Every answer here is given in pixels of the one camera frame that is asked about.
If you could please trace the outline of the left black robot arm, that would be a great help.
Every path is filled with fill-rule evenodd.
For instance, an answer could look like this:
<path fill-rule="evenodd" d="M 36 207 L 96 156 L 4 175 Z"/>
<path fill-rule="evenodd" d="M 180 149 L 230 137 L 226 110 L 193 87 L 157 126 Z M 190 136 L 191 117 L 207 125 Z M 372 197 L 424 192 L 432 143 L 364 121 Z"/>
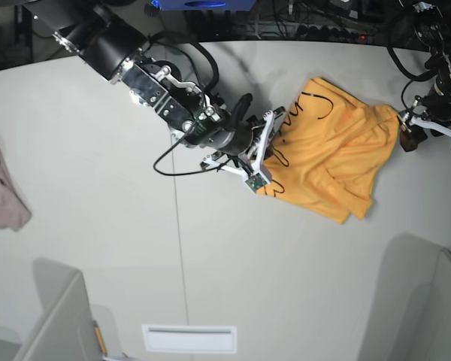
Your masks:
<path fill-rule="evenodd" d="M 392 45 L 392 29 L 405 17 L 413 18 L 414 34 L 428 48 L 425 71 L 412 74 L 399 60 Z M 428 139 L 446 136 L 451 141 L 451 1 L 410 1 L 388 25 L 387 50 L 398 70 L 408 79 L 401 100 L 412 83 L 431 81 L 424 96 L 415 96 L 411 105 L 403 104 L 398 114 L 400 145 L 406 152 L 417 149 Z"/>

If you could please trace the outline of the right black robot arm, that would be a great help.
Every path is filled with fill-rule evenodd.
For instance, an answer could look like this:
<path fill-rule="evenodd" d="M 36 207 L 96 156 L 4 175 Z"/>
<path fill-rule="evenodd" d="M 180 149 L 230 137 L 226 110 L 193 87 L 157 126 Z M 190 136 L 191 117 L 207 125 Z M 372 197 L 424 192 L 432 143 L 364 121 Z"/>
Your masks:
<path fill-rule="evenodd" d="M 272 184 L 264 161 L 271 156 L 285 109 L 248 117 L 253 95 L 246 93 L 228 108 L 213 89 L 219 83 L 216 60 L 198 42 L 174 31 L 146 36 L 116 15 L 104 1 L 27 1 L 24 7 L 42 19 L 52 36 L 69 53 L 79 56 L 110 83 L 121 82 L 140 105 L 164 120 L 175 146 L 209 147 L 200 171 L 236 174 L 252 192 Z M 194 80 L 185 80 L 167 60 L 149 56 L 151 47 L 177 50 L 177 42 L 191 45 L 208 62 L 212 77 L 203 83 L 195 64 Z"/>

